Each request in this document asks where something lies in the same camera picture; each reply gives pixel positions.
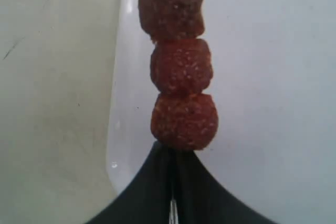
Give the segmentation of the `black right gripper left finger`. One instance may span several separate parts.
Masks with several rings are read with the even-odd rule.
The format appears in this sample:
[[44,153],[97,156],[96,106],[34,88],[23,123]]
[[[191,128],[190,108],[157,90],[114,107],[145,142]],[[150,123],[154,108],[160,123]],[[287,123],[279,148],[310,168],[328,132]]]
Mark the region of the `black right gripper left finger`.
[[169,223],[170,161],[169,150],[155,142],[132,182],[88,223]]

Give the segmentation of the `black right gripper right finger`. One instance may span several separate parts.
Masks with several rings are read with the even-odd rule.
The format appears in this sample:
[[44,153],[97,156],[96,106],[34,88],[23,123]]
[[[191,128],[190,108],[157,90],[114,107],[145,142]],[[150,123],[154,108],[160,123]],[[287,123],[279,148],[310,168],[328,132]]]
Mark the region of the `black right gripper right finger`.
[[274,223],[229,193],[193,152],[173,152],[179,223]]

